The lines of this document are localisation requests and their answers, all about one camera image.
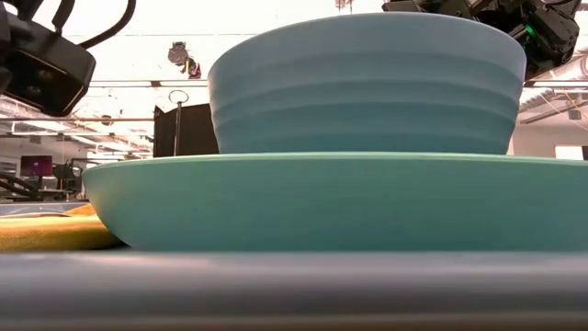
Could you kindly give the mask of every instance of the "monitor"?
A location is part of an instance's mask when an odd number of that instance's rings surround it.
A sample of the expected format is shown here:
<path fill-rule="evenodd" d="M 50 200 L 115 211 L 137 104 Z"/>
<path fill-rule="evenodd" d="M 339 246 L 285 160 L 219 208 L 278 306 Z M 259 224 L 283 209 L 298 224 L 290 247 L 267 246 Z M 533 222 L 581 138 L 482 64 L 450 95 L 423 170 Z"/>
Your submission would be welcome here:
<path fill-rule="evenodd" d="M 53 157 L 51 155 L 22 155 L 20 157 L 20 175 L 22 177 L 51 176 Z"/>

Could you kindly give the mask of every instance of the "bowl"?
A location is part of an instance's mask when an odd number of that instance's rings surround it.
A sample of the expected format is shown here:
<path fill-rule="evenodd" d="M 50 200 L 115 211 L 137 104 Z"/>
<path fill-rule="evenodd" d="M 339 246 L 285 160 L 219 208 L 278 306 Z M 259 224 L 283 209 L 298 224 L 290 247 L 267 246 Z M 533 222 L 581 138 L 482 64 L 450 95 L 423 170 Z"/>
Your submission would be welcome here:
<path fill-rule="evenodd" d="M 255 36 L 209 72 L 220 152 L 505 154 L 526 56 L 463 18 L 378 13 Z"/>
<path fill-rule="evenodd" d="M 189 156 L 84 172 L 106 227 L 163 251 L 583 251 L 588 163 L 475 154 Z"/>

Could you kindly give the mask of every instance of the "plate rim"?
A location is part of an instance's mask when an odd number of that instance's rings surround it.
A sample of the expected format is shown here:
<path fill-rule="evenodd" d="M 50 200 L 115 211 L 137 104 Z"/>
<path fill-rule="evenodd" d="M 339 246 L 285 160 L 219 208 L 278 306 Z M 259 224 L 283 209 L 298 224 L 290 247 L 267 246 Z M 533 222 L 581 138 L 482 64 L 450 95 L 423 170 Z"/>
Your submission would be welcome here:
<path fill-rule="evenodd" d="M 227 161 L 343 161 L 343 160 L 390 160 L 390 161 L 436 161 L 436 162 L 479 162 L 479 163 L 516 163 L 546 166 L 588 166 L 580 160 L 562 160 L 548 157 L 516 156 L 498 154 L 457 154 L 457 153 L 405 153 L 405 152 L 295 152 L 295 153 L 259 153 L 259 154 L 206 154 L 169 156 L 152 159 L 129 160 L 124 162 L 97 165 L 86 169 L 83 175 L 96 171 L 141 165 L 181 164 L 192 162 L 227 162 Z"/>

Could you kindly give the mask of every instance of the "yellow cloth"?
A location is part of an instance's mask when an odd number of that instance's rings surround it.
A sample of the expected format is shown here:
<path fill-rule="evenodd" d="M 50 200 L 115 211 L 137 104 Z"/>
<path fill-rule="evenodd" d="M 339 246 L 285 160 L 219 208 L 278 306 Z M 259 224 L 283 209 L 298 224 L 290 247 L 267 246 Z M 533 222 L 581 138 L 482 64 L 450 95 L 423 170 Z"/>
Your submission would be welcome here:
<path fill-rule="evenodd" d="M 122 245 L 100 222 L 92 206 L 66 212 L 71 217 L 0 221 L 0 252 L 106 249 Z"/>

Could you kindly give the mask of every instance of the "gray surface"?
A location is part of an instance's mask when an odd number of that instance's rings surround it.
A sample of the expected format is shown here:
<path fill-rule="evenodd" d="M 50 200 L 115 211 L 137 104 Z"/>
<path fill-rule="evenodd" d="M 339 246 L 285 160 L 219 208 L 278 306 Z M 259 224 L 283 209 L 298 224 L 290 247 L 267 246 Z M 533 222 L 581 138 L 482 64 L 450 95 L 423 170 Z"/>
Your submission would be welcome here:
<path fill-rule="evenodd" d="M 588 313 L 588 255 L 0 256 L 0 326 L 68 318 Z"/>

